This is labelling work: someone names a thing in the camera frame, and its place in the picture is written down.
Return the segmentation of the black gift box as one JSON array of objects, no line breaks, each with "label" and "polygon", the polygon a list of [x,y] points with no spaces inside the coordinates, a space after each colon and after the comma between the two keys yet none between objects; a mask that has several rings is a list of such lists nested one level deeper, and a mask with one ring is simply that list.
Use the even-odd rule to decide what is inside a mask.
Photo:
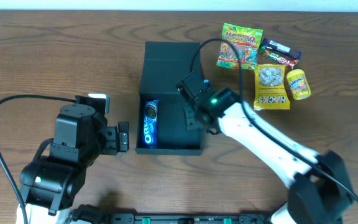
[{"label": "black gift box", "polygon": [[[199,156],[203,152],[204,131],[188,130],[189,104],[177,90],[177,84],[190,74],[191,59],[198,42],[146,42],[144,66],[139,87],[138,154]],[[143,142],[146,102],[158,100],[157,146]]]}]

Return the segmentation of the green Haribo gummy bag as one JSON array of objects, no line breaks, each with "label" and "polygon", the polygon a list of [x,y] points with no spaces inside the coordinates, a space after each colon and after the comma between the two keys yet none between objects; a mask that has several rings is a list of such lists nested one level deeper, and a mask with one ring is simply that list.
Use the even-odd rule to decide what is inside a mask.
[{"label": "green Haribo gummy bag", "polygon": [[224,23],[222,30],[222,39],[224,42],[221,42],[216,65],[219,67],[238,69],[237,52],[242,69],[257,69],[257,52],[262,36],[262,29]]}]

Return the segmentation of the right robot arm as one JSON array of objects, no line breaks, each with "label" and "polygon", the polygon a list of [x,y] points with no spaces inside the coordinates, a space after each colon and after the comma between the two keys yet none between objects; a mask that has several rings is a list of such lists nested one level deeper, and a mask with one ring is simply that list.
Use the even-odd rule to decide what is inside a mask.
[{"label": "right robot arm", "polygon": [[288,200],[266,223],[341,223],[354,196],[344,161],[335,152],[320,154],[298,144],[263,120],[229,88],[216,91],[190,73],[177,84],[196,119],[216,128],[267,164],[288,188]]}]

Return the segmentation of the blue Oreo cookie pack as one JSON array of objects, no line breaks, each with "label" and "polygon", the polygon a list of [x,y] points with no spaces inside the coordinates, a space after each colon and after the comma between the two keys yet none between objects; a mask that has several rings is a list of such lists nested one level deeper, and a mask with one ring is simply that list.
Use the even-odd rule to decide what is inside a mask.
[{"label": "blue Oreo cookie pack", "polygon": [[145,102],[142,144],[145,148],[157,147],[158,100]]}]

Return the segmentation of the yellow candy jar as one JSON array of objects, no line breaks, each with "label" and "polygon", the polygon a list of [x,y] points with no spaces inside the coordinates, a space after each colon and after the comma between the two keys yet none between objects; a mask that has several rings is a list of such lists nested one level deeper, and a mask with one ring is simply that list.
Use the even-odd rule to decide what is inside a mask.
[{"label": "yellow candy jar", "polygon": [[294,100],[304,100],[311,96],[311,88],[302,69],[294,69],[288,72],[287,83]]}]

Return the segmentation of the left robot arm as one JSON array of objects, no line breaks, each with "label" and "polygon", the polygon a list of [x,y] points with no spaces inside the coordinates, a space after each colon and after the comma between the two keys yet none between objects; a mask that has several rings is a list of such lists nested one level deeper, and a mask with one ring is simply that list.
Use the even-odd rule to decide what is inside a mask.
[{"label": "left robot arm", "polygon": [[77,96],[62,106],[54,137],[45,140],[21,172],[24,218],[18,223],[64,223],[86,170],[100,155],[129,149],[129,123],[108,126],[110,97],[102,93]]}]

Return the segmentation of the yellow Hacks candy bag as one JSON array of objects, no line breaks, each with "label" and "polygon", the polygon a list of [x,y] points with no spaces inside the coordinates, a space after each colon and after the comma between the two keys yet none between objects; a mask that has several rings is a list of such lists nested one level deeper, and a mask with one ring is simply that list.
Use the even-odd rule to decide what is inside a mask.
[{"label": "yellow Hacks candy bag", "polygon": [[290,100],[284,85],[285,66],[262,64],[254,73],[254,110],[289,110]]}]

